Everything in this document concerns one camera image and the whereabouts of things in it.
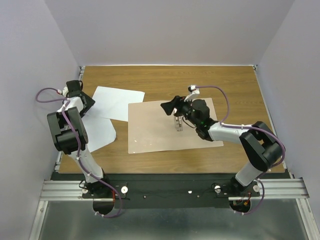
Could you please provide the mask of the metal folder clip mechanism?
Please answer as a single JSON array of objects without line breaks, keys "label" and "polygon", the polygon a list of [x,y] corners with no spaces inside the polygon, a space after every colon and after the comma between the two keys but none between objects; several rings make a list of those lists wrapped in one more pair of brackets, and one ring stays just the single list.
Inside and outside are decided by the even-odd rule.
[{"label": "metal folder clip mechanism", "polygon": [[181,116],[174,116],[174,125],[177,132],[183,131],[183,119]]}]

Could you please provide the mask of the white paper sheet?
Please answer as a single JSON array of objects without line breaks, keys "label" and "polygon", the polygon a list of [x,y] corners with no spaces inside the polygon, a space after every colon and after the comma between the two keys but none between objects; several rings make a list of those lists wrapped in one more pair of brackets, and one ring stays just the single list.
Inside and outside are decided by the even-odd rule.
[{"label": "white paper sheet", "polygon": [[95,104],[87,115],[127,122],[128,105],[142,103],[144,96],[143,91],[98,86],[92,97]]},{"label": "white paper sheet", "polygon": [[110,119],[85,115],[82,122],[88,135],[87,147],[91,153],[115,141],[117,134]]}]

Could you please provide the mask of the tan paper folder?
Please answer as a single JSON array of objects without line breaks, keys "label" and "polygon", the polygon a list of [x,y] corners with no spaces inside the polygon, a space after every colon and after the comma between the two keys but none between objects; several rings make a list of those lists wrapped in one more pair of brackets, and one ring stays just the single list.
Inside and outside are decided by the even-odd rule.
[{"label": "tan paper folder", "polygon": [[178,131],[175,117],[166,115],[162,100],[128,105],[128,153],[150,153],[222,147],[222,141],[202,140],[195,129],[182,123]]}]

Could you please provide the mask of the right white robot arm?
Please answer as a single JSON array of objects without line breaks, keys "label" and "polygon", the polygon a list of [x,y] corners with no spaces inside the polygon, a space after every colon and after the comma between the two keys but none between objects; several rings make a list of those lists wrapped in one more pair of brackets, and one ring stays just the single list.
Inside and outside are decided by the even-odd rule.
[{"label": "right white robot arm", "polygon": [[243,195],[255,179],[284,161],[286,154],[284,144],[262,121],[257,121],[253,125],[235,125],[213,120],[204,100],[196,99],[189,102],[178,95],[169,102],[161,103],[160,106],[166,115],[182,116],[188,120],[203,140],[242,145],[248,162],[227,184],[227,191],[230,194]]}]

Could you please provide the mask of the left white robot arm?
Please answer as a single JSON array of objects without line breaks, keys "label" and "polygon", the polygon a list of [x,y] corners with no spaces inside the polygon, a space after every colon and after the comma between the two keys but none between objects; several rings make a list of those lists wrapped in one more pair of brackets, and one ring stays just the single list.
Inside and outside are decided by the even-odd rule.
[{"label": "left white robot arm", "polygon": [[95,101],[83,92],[79,80],[68,81],[60,94],[64,97],[61,108],[47,115],[53,144],[82,171],[85,182],[81,189],[92,197],[106,198],[112,193],[110,181],[89,151],[89,137],[82,121]]}]

